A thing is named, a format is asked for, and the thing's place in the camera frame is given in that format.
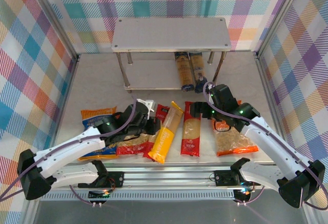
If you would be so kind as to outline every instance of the plaid wallpaper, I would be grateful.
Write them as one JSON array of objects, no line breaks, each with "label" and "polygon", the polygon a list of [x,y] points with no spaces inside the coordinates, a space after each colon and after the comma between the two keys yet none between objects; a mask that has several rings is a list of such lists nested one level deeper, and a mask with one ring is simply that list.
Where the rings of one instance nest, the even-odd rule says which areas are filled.
[{"label": "plaid wallpaper", "polygon": [[264,58],[288,143],[328,169],[328,0],[294,0]]},{"label": "plaid wallpaper", "polygon": [[283,0],[49,0],[80,53],[110,52],[118,17],[225,17],[232,50],[256,50]]},{"label": "plaid wallpaper", "polygon": [[[21,151],[49,146],[71,68],[36,0],[0,0],[0,193],[17,177]],[[23,201],[19,194],[1,202],[0,224],[18,223]]]}]

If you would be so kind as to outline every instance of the spaghetti package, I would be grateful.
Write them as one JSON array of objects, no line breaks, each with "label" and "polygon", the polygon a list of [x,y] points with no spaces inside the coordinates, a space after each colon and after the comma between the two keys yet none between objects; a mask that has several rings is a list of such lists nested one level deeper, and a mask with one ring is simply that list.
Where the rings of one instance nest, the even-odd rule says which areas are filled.
[{"label": "spaghetti package", "polygon": [[246,136],[231,128],[225,121],[212,120],[212,126],[217,146],[217,156],[258,151],[256,145]]},{"label": "spaghetti package", "polygon": [[201,52],[190,52],[189,57],[196,81],[195,92],[201,93],[203,92],[203,86],[207,82],[205,77],[203,55]]},{"label": "spaghetti package", "polygon": [[174,52],[176,65],[179,72],[181,90],[184,92],[195,89],[193,78],[191,75],[191,68],[189,64],[189,57],[187,52]]},{"label": "spaghetti package", "polygon": [[[101,110],[81,110],[82,123],[85,130],[93,126],[96,121],[102,120],[115,112],[116,107]],[[90,152],[80,157],[78,160],[111,159],[116,157],[116,144],[113,144],[101,150]]]},{"label": "spaghetti package", "polygon": [[[168,114],[169,112],[169,109],[170,107],[167,107],[167,106],[163,106],[163,105],[160,105],[158,104],[157,105],[157,109],[156,109],[156,114],[155,114],[155,117],[158,118],[160,120],[160,123],[162,124],[166,118],[166,115]],[[158,136],[158,133],[159,131],[156,132],[155,135],[150,135],[149,136],[149,139],[148,141],[146,142],[146,146],[145,146],[145,149],[143,151],[143,157],[146,157],[146,158],[149,158],[149,159],[152,159],[148,153],[152,150],[154,144],[155,144],[155,141],[156,141],[156,138]]]},{"label": "spaghetti package", "polygon": [[181,155],[199,156],[200,115],[195,118],[190,115],[190,105],[186,102],[184,109]]},{"label": "spaghetti package", "polygon": [[138,138],[126,136],[125,141],[117,143],[117,155],[133,155],[143,153],[149,139],[148,134],[141,134]]},{"label": "spaghetti package", "polygon": [[174,102],[171,102],[171,108],[159,130],[155,144],[148,155],[157,162],[163,164],[166,155],[169,152],[175,132],[179,126],[183,110]]}]

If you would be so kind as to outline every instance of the yellow pasta package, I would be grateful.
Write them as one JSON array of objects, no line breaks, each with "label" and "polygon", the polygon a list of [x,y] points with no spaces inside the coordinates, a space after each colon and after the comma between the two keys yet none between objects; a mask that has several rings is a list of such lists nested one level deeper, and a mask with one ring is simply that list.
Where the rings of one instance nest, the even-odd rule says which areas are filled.
[{"label": "yellow pasta package", "polygon": [[175,103],[171,102],[169,112],[159,130],[155,144],[148,155],[157,162],[163,164],[169,152],[175,132],[180,124],[183,110]]}]

